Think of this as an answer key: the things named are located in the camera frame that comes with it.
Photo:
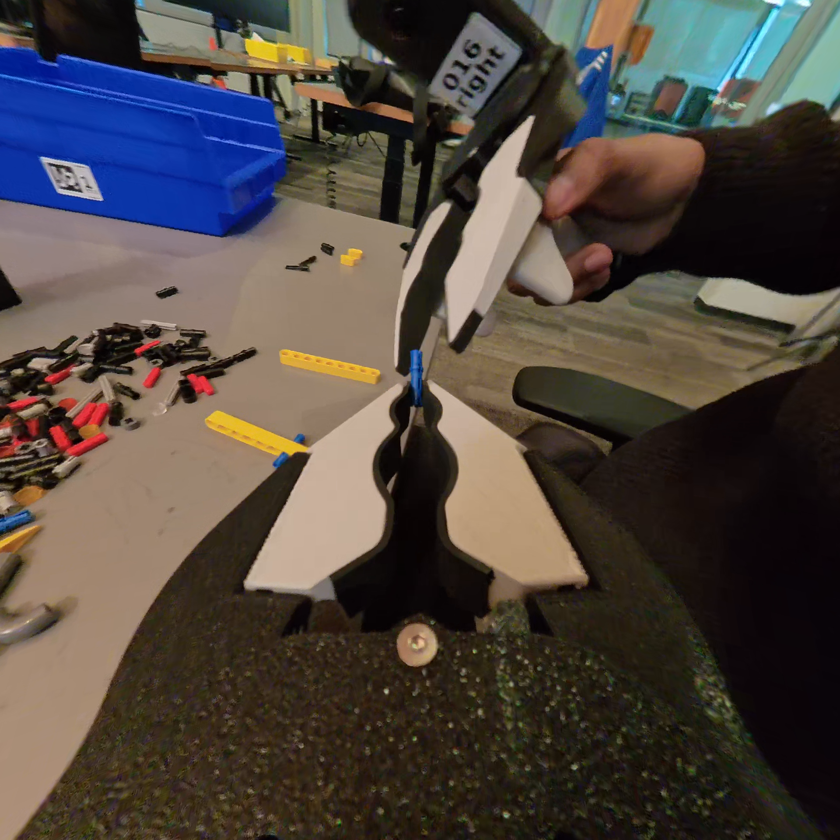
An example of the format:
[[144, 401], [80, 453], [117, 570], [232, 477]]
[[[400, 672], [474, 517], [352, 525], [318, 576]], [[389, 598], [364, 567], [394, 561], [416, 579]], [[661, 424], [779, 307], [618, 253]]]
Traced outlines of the person's right forearm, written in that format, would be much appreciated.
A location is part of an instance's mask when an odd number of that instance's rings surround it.
[[794, 296], [838, 288], [839, 131], [824, 106], [690, 137], [705, 163], [665, 242], [669, 266]]

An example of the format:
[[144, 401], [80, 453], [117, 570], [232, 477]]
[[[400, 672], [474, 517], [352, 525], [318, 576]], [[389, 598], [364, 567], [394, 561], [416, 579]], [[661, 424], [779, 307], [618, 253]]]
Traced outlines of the storage shelves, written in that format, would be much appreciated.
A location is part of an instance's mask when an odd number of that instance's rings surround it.
[[760, 81], [732, 78], [722, 88], [691, 86], [665, 76], [650, 92], [617, 86], [609, 94], [606, 122], [636, 133], [680, 134], [690, 130], [732, 127], [745, 113]]

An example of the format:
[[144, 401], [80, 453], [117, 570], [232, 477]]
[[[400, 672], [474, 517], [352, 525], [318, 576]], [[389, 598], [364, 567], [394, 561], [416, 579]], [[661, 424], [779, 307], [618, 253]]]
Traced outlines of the pile of black red pins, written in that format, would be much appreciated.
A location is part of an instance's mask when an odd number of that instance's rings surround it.
[[160, 413], [210, 396], [216, 379], [257, 353], [248, 346], [221, 354], [205, 330], [144, 320], [114, 322], [2, 360], [2, 518], [23, 517], [87, 455], [118, 432], [140, 429], [140, 403], [163, 379], [172, 384]]

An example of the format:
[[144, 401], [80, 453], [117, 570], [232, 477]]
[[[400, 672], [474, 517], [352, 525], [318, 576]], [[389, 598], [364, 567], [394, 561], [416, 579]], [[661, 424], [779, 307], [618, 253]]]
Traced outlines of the wooden post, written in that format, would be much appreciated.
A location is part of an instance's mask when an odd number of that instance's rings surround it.
[[613, 64], [621, 56], [634, 67], [642, 62], [655, 34], [646, 21], [650, 1], [598, 1], [585, 34], [584, 46], [613, 49]]

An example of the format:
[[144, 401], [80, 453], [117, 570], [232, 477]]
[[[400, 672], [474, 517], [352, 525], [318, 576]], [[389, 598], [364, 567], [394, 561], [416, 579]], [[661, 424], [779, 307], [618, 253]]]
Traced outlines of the blue jacket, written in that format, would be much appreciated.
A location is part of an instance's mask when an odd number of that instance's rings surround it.
[[575, 83], [584, 101], [585, 112], [570, 135], [567, 143], [569, 148], [603, 135], [610, 97], [613, 45], [602, 49], [581, 47], [575, 60], [579, 67]]

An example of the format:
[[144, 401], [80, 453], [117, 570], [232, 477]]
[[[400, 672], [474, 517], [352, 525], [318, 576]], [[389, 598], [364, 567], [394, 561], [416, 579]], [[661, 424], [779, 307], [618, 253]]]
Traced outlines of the yellow perforated beam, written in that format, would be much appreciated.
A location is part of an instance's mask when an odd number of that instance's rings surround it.
[[290, 368], [336, 376], [352, 382], [375, 385], [380, 382], [382, 376], [379, 370], [369, 366], [323, 358], [294, 350], [280, 350], [279, 359], [282, 364]]
[[269, 455], [280, 452], [278, 438], [282, 436], [229, 414], [215, 411], [205, 418], [205, 426], [227, 438], [246, 444]]

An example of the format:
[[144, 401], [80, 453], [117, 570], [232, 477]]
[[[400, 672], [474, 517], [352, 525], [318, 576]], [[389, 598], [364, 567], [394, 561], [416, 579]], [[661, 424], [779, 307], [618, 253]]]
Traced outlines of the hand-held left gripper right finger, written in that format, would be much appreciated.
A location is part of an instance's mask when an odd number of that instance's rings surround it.
[[450, 542], [493, 573], [488, 604], [587, 586], [587, 573], [532, 473], [525, 447], [430, 382], [442, 407], [437, 430], [455, 454], [444, 504]]

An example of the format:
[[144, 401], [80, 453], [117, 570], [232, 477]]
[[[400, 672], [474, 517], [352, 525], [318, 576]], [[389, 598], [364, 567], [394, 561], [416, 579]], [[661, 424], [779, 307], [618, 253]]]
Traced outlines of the black high-back chair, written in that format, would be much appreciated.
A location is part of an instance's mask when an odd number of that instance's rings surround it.
[[40, 57], [72, 56], [132, 70], [143, 68], [134, 1], [29, 1]]

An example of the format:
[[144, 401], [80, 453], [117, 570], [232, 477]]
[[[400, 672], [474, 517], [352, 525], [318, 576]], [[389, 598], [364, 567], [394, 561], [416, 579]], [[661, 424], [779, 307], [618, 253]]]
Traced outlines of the wooden desk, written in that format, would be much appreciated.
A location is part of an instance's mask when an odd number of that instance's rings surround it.
[[292, 119], [292, 110], [282, 96], [277, 78], [285, 77], [290, 83], [306, 80], [327, 81], [333, 78], [333, 73], [338, 67], [336, 59], [316, 59], [313, 64], [302, 64], [269, 61], [223, 49], [200, 50], [162, 45], [141, 47], [141, 56], [146, 64], [176, 67], [193, 71], [198, 76], [217, 78], [231, 73], [247, 76], [248, 92], [253, 96], [268, 99], [278, 106], [286, 121]]
[[[371, 102], [356, 108], [333, 85], [296, 82], [294, 92], [304, 100], [310, 101], [311, 131], [304, 137], [314, 143], [320, 141], [322, 128], [322, 106], [327, 105], [339, 111], [344, 119], [349, 119], [352, 127], [362, 133], [379, 133], [387, 138], [385, 164], [381, 183], [381, 201], [379, 218], [382, 221], [398, 224], [403, 199], [403, 179], [406, 168], [406, 146], [414, 138], [413, 113], [380, 102]], [[462, 119], [451, 122], [443, 130], [441, 137], [429, 145], [419, 157], [417, 166], [418, 181], [413, 209], [413, 226], [418, 225], [426, 212], [433, 176], [436, 150], [444, 140], [462, 138], [471, 131], [471, 123]]]

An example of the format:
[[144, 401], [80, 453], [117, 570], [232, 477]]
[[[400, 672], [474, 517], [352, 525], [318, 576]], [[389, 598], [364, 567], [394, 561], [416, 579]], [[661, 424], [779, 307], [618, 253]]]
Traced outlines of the black monitor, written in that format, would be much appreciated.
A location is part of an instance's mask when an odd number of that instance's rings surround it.
[[210, 13], [230, 22], [246, 21], [250, 24], [272, 28], [281, 32], [291, 31], [288, 1], [171, 1], [173, 4]]

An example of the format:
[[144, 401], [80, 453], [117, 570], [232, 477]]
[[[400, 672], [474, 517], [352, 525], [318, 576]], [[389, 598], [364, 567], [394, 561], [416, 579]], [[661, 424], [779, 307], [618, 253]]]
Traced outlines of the grey curved tube piece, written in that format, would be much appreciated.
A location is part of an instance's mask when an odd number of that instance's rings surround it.
[[22, 612], [1, 608], [1, 646], [10, 647], [43, 633], [61, 618], [61, 610], [48, 604]]

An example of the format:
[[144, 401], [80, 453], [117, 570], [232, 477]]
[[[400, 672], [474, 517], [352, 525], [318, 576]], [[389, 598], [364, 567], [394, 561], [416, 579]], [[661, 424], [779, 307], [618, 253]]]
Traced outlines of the person's right hand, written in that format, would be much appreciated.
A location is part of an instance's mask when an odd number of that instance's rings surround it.
[[572, 302], [603, 289], [619, 256], [643, 256], [667, 239], [705, 163], [698, 140], [661, 133], [586, 140], [559, 156], [542, 218], [570, 218], [584, 231], [587, 244], [564, 258]]

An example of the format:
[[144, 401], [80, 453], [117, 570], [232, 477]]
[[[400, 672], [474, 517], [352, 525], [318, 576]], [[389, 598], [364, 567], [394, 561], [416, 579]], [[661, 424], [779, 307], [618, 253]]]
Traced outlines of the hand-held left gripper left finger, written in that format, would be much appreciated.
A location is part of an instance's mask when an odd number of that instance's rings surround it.
[[319, 440], [245, 578], [247, 592], [335, 599], [332, 574], [372, 550], [385, 532], [386, 502], [374, 457], [394, 431], [394, 385]]

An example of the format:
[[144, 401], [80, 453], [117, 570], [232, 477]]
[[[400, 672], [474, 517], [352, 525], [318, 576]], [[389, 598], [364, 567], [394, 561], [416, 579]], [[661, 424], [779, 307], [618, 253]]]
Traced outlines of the black bag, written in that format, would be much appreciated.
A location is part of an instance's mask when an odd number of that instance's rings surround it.
[[344, 96], [356, 108], [372, 103], [406, 111], [414, 108], [413, 84], [390, 65], [361, 56], [343, 57], [336, 78]]

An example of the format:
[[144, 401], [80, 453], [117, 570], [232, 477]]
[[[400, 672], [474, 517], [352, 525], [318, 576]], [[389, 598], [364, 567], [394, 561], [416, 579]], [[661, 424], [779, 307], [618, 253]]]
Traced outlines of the blue storage bin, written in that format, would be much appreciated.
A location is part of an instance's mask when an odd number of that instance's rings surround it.
[[3, 200], [224, 236], [286, 171], [263, 98], [1, 50]]

